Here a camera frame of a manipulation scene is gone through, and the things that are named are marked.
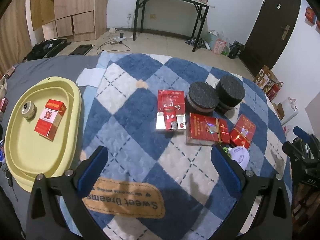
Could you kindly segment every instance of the yellow tray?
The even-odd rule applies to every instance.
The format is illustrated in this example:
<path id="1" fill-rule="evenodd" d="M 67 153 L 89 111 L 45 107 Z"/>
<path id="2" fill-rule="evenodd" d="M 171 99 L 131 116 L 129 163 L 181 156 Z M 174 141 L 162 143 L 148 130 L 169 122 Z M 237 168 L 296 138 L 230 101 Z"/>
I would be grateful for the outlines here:
<path id="1" fill-rule="evenodd" d="M 48 99 L 63 101 L 67 107 L 53 142 L 34 131 Z M 37 107 L 36 117 L 31 122 L 26 121 L 20 111 L 28 100 Z M 81 94 L 78 87 L 60 77 L 42 80 L 18 100 L 7 127 L 4 150 L 8 168 L 22 188 L 31 191 L 39 173 L 55 177 L 70 167 L 76 148 L 80 110 Z"/>

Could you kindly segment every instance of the table leg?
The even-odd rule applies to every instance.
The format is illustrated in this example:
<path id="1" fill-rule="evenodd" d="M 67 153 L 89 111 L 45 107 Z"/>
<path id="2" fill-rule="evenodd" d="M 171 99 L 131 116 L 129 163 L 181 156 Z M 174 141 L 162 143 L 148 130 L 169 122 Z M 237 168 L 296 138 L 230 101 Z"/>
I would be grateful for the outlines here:
<path id="1" fill-rule="evenodd" d="M 133 40 L 134 41 L 136 40 L 139 3 L 140 3 L 140 0 L 137 0 L 137 2 L 136 2 L 136 10 L 135 10 L 135 13 L 134 13 L 134 25 L 133 25 Z"/>
<path id="2" fill-rule="evenodd" d="M 195 33 L 196 33 L 196 29 L 197 29 L 197 26 L 198 26 L 198 22 L 199 22 L 199 14 L 201 14 L 201 11 L 202 11 L 202 6 L 200 7 L 200 10 L 197 9 L 197 5 L 195 4 L 195 7 L 196 7 L 196 11 L 197 11 L 197 20 L 196 20 L 196 24 L 195 24 L 195 27 L 193 28 L 193 32 L 192 32 L 192 35 L 191 35 L 191 38 L 192 39 L 194 36 L 195 36 Z"/>
<path id="3" fill-rule="evenodd" d="M 191 35 L 191 39 L 195 36 L 196 29 L 197 29 L 197 25 L 198 25 L 198 21 L 199 21 L 199 18 L 198 18 L 198 16 L 197 16 L 196 24 L 195 24 L 195 27 L 193 28 L 193 32 L 192 32 L 192 35 Z"/>
<path id="4" fill-rule="evenodd" d="M 143 0 L 140 33 L 143 32 L 143 21 L 144 21 L 144 12 L 146 10 L 146 2 L 147 0 Z"/>
<path id="5" fill-rule="evenodd" d="M 201 25 L 200 25 L 200 29 L 199 29 L 199 32 L 198 32 L 198 36 L 196 38 L 196 43 L 195 43 L 195 45 L 193 47 L 193 50 L 192 50 L 193 52 L 196 51 L 197 44 L 198 44 L 198 41 L 199 41 L 199 38 L 200 38 L 200 34 L 202 32 L 202 28 L 203 28 L 205 19 L 207 18 L 208 11 L 209 11 L 209 6 L 205 8 L 204 15 L 203 15 L 203 18 L 202 18 L 202 21 L 201 21 Z"/>

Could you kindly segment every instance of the wooden wardrobe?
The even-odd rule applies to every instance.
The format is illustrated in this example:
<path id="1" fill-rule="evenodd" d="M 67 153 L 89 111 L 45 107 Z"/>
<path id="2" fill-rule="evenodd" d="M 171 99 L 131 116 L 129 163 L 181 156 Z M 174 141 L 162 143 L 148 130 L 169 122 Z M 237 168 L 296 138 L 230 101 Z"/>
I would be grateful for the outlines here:
<path id="1" fill-rule="evenodd" d="M 31 19 L 34 30 L 42 25 L 45 39 L 66 37 L 70 41 L 95 40 L 106 31 L 107 0 L 39 2 L 38 10 L 31 9 Z"/>

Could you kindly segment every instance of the blue and white checkered blanket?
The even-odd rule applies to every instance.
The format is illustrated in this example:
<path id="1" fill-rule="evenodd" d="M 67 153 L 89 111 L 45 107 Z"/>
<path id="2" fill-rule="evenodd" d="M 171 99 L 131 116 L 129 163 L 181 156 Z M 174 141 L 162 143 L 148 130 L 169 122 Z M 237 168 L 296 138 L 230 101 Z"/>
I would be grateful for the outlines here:
<path id="1" fill-rule="evenodd" d="M 184 134 L 164 135 L 155 129 L 159 89 L 186 93 L 195 81 L 215 86 L 223 75 L 234 75 L 245 89 L 245 98 L 235 112 L 222 116 L 229 130 L 240 114 L 257 126 L 247 169 L 264 177 L 275 170 L 282 174 L 291 201 L 290 161 L 282 151 L 285 136 L 271 102 L 252 81 L 214 67 L 154 54 L 103 52 L 97 67 L 106 68 L 104 78 L 98 88 L 87 87 L 83 95 L 82 147 L 86 157 L 97 146 L 106 146 L 109 160 L 101 176 L 155 185 L 166 209 L 162 219 L 90 211 L 110 239 L 208 239 L 226 218 L 235 199 L 211 163 L 211 147 L 186 146 Z M 148 88 L 138 88 L 139 80 Z M 60 206 L 70 229 L 79 233 L 62 198 Z M 257 207 L 255 203 L 241 233 L 248 230 Z"/>

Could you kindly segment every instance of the white paper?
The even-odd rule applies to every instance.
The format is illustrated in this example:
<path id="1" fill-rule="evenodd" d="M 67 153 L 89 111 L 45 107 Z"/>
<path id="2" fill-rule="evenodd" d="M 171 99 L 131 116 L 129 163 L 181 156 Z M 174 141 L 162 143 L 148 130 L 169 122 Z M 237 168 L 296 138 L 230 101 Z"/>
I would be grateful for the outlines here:
<path id="1" fill-rule="evenodd" d="M 106 70 L 104 68 L 85 68 L 78 76 L 76 84 L 80 87 L 98 87 Z"/>

